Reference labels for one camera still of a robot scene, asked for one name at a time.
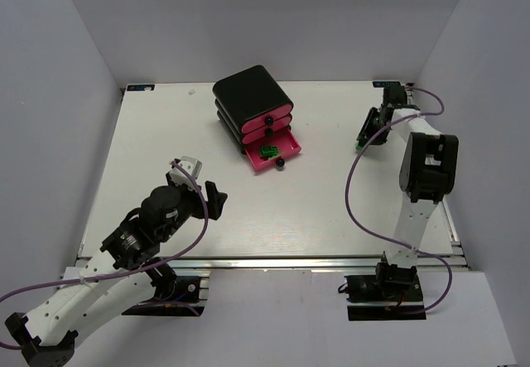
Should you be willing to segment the green lego plate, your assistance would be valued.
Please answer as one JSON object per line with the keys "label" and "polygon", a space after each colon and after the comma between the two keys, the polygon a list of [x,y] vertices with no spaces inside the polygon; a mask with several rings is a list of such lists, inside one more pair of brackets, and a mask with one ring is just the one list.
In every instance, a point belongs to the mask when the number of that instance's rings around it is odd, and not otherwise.
{"label": "green lego plate", "polygon": [[279,152],[277,146],[274,145],[263,145],[259,149],[259,156],[261,153],[265,152]]}

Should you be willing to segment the pink bottom drawer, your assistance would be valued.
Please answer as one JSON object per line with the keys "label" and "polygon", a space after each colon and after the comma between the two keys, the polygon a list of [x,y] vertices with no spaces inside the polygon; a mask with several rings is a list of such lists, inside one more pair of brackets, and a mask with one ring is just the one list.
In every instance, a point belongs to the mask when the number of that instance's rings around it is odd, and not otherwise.
{"label": "pink bottom drawer", "polygon": [[301,145],[289,128],[274,133],[270,138],[260,138],[245,148],[255,172],[271,167],[283,167],[285,161],[301,151]]}

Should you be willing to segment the green small lego piece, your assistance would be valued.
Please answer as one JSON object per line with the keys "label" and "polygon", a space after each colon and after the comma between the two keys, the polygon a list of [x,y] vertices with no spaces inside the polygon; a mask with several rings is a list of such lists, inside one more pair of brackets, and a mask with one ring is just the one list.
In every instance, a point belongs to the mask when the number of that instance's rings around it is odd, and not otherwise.
{"label": "green small lego piece", "polygon": [[275,158],[278,158],[280,157],[282,154],[280,152],[265,152],[265,153],[261,153],[260,154],[260,157],[265,160],[265,161],[268,161],[268,160],[273,160]]}

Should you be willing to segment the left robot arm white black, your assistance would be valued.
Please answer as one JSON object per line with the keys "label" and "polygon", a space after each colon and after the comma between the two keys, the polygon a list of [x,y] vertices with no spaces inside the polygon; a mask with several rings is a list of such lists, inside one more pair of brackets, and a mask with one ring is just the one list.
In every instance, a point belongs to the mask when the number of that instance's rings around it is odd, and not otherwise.
{"label": "left robot arm white black", "polygon": [[40,306],[6,319],[13,348],[28,365],[65,365],[86,338],[130,308],[194,307],[198,280],[178,277],[158,253],[189,218],[209,222],[222,215],[227,194],[212,181],[198,186],[197,177],[169,171],[167,183],[127,213],[76,279],[57,284]]}

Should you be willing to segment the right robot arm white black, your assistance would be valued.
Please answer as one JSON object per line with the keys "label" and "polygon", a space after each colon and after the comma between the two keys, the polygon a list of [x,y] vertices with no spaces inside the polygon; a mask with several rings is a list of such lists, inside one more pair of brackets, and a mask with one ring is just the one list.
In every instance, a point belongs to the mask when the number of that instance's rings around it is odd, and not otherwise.
{"label": "right robot arm white black", "polygon": [[392,127],[406,143],[398,176],[402,204],[389,247],[376,267],[373,288],[385,297],[403,296],[417,279],[417,250],[427,223],[438,204],[454,188],[459,139],[434,129],[409,101],[411,87],[396,81],[377,82],[383,101],[371,108],[357,136],[361,155],[370,146],[382,146]]}

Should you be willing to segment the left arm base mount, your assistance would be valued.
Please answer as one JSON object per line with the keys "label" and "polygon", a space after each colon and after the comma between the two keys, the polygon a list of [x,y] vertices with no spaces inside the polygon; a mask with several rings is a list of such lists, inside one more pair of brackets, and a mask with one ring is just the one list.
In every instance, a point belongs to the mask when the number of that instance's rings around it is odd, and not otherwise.
{"label": "left arm base mount", "polygon": [[208,278],[202,273],[178,273],[165,263],[146,271],[152,295],[123,316],[200,317],[208,299]]}

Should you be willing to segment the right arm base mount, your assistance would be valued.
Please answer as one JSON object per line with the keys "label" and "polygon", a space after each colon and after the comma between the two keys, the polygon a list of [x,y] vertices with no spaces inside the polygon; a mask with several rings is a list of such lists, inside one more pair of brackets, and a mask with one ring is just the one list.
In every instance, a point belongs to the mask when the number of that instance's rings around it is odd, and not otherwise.
{"label": "right arm base mount", "polygon": [[349,275],[337,288],[345,295],[349,321],[426,320],[419,278],[410,287],[382,289],[374,275]]}

